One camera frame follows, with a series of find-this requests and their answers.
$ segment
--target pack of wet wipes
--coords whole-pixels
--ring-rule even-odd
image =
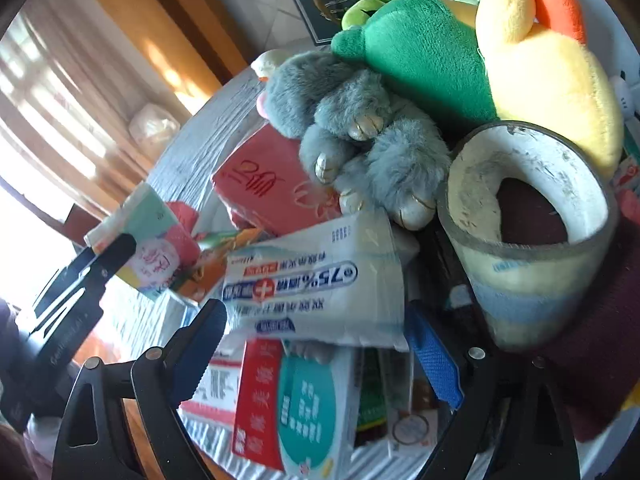
[[[404,286],[382,210],[363,210],[227,258],[218,349],[256,337],[408,350]]]

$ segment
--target roll of packing tape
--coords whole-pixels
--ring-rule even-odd
[[[555,336],[575,313],[618,221],[609,186],[581,150],[542,127],[500,121],[469,134],[438,192],[438,216],[462,262],[492,337],[523,350]],[[568,242],[500,240],[496,194],[517,178],[556,209]]]

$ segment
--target pink tissue pack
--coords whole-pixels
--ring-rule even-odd
[[[337,193],[305,173],[299,148],[267,124],[229,155],[212,182],[232,218],[282,236],[340,216]]]

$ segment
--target curtain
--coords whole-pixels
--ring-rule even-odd
[[[170,92],[151,88],[75,0],[28,0],[0,40],[0,137],[97,218],[155,162],[129,133],[149,103],[180,122],[189,116]]]

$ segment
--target red circle with white cross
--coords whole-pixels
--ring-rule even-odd
[[[270,278],[263,278],[254,283],[254,298],[256,300],[266,300],[274,295],[276,284]]]

